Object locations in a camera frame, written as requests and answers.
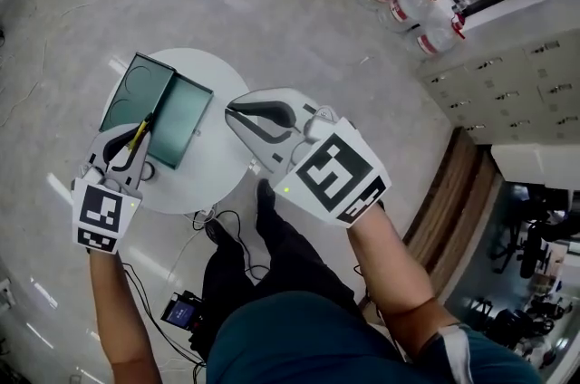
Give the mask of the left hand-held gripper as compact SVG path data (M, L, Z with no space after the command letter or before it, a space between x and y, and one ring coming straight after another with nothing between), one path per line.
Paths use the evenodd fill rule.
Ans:
M143 194L142 180L155 168L146 160L150 133L137 133L138 124L121 124L98 134L88 151L88 162L72 182L72 240L89 251L116 254ZM127 146L123 164L115 158ZM111 177L106 175L111 160Z

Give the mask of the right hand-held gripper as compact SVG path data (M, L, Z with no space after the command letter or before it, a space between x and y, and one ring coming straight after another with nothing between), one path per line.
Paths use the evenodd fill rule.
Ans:
M278 177L272 188L327 224L351 227L392 185L384 165L359 130L331 107L318 109L316 101L298 90L251 91L227 107L227 125L271 173L289 160L295 134L285 130L273 136L245 115L271 120L283 128L305 125L304 137L292 149L285 175Z

